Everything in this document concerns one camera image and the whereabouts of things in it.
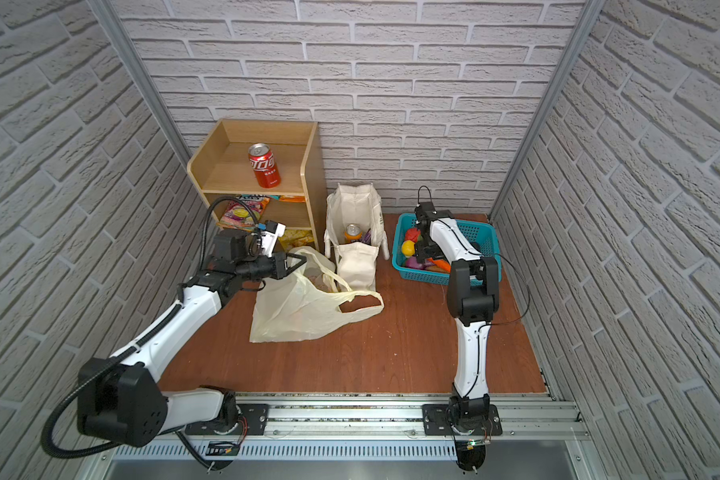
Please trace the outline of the thin cream plastic bag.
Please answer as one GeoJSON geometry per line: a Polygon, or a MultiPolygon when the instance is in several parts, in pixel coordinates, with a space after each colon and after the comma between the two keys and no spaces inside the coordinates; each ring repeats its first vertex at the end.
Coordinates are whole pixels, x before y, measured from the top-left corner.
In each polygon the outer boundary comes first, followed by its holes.
{"type": "Polygon", "coordinates": [[[322,253],[309,246],[292,253],[306,256],[307,263],[282,280],[268,280],[257,293],[250,342],[315,340],[383,311],[379,293],[352,290],[322,253]]]}

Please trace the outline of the canvas tote bag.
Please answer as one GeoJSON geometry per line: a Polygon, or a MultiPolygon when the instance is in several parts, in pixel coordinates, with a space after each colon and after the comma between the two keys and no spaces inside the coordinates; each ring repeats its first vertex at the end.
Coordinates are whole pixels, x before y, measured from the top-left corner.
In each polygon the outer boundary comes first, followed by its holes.
{"type": "Polygon", "coordinates": [[[372,184],[339,184],[326,200],[325,256],[352,290],[376,290],[379,254],[390,259],[382,200],[372,184]]]}

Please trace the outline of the orange Fanta can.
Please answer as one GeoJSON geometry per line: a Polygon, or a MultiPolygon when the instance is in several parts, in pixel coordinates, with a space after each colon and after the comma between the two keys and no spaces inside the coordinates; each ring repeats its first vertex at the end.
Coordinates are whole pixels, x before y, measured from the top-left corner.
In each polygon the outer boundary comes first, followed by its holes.
{"type": "Polygon", "coordinates": [[[344,238],[347,243],[360,241],[365,231],[357,224],[350,223],[345,226],[344,238]]]}

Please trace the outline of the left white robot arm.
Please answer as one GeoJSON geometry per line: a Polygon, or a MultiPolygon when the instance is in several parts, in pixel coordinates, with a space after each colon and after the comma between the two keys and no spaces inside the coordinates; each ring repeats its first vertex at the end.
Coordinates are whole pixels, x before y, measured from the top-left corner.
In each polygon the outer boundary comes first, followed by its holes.
{"type": "Polygon", "coordinates": [[[212,241],[200,269],[179,287],[173,305],[144,332],[107,359],[92,359],[79,372],[81,434],[117,445],[142,447],[156,436],[208,422],[226,433],[238,424],[232,392],[220,387],[167,393],[158,382],[199,328],[242,290],[246,282],[280,280],[295,271],[277,243],[284,225],[273,221],[253,231],[226,229],[212,241]]]}

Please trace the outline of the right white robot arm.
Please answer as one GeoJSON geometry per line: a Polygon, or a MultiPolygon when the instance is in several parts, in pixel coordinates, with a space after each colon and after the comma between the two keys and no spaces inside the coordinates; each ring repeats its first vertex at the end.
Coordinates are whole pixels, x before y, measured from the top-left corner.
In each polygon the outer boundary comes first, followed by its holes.
{"type": "Polygon", "coordinates": [[[421,232],[417,260],[445,260],[450,267],[446,303],[456,322],[458,361],[448,415],[455,430],[466,432],[489,415],[487,342],[499,310],[500,268],[493,255],[467,240],[449,211],[427,201],[418,203],[414,214],[421,232]]]}

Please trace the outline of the yellow chip bag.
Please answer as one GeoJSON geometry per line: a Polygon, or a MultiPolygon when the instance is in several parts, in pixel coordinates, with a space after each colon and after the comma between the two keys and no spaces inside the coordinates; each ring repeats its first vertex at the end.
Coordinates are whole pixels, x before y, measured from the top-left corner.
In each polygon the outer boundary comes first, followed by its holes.
{"type": "Polygon", "coordinates": [[[314,241],[312,231],[306,229],[286,229],[279,238],[279,243],[285,251],[303,246],[313,246],[314,241]]]}

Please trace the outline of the teal plastic basket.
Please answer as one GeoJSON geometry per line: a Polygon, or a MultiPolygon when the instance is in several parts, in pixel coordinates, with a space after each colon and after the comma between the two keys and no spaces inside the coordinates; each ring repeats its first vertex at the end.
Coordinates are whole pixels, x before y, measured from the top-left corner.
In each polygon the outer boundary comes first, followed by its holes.
{"type": "MultiPolygon", "coordinates": [[[[390,250],[392,253],[392,266],[405,280],[447,285],[449,276],[446,273],[430,272],[405,266],[407,257],[402,253],[401,248],[405,240],[405,233],[415,226],[415,222],[416,218],[413,213],[403,213],[399,216],[395,229],[394,244],[390,250]]],[[[493,226],[487,223],[462,219],[456,219],[455,222],[470,244],[476,245],[483,256],[495,256],[498,265],[501,265],[499,241],[493,226]]]]}

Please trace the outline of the red toy tomato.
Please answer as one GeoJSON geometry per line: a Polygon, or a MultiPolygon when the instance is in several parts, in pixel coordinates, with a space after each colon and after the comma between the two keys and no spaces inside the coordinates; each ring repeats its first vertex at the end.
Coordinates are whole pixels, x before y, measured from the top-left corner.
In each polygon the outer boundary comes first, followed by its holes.
{"type": "Polygon", "coordinates": [[[421,232],[418,228],[411,227],[405,232],[404,238],[406,241],[417,243],[421,238],[421,232]]]}

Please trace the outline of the pink green candy bag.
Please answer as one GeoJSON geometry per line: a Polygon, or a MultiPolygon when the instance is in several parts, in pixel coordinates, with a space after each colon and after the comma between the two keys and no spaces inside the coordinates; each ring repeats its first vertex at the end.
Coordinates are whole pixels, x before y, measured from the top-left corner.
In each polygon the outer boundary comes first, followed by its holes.
{"type": "Polygon", "coordinates": [[[261,195],[241,195],[239,201],[230,202],[218,224],[224,228],[251,230],[261,220],[271,199],[261,195]]]}

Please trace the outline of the wooden shelf unit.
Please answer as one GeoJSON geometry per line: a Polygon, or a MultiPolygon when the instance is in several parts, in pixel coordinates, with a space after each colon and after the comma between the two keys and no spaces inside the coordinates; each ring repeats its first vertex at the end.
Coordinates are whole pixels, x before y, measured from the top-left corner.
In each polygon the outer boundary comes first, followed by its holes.
{"type": "Polygon", "coordinates": [[[316,122],[220,120],[187,172],[207,205],[223,195],[273,197],[264,221],[309,231],[314,248],[324,247],[327,187],[316,122]]]}

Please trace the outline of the red cola can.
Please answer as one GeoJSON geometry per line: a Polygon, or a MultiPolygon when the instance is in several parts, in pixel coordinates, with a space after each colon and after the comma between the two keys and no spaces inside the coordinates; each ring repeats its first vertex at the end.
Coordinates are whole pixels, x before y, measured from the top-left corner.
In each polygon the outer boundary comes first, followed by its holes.
{"type": "Polygon", "coordinates": [[[248,157],[260,187],[270,189],[281,183],[274,154],[269,145],[257,143],[248,149],[248,157]]]}

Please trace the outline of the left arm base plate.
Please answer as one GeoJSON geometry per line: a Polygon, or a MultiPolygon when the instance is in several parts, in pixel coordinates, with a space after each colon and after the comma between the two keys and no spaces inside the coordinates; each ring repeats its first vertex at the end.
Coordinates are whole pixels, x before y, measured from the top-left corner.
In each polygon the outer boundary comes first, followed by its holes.
{"type": "Polygon", "coordinates": [[[231,413],[185,427],[186,435],[215,435],[242,437],[263,436],[267,426],[269,406],[264,403],[237,404],[231,413]]]}

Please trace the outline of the aluminium rail frame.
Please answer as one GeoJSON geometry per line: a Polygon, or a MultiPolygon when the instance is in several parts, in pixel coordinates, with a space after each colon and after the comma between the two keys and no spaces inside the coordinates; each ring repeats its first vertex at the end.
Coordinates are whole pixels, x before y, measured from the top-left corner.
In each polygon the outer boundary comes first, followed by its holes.
{"type": "Polygon", "coordinates": [[[220,479],[601,479],[578,406],[498,394],[486,430],[446,426],[442,395],[258,394],[239,397],[245,439],[195,430],[220,479]]]}

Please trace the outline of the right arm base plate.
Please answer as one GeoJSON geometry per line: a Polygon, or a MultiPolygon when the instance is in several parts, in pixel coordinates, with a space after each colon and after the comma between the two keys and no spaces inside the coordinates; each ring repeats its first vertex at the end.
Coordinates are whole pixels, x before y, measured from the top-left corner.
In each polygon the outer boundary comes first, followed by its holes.
{"type": "Polygon", "coordinates": [[[463,415],[446,404],[425,404],[421,407],[426,436],[484,436],[503,434],[497,407],[491,403],[486,412],[463,415]]]}

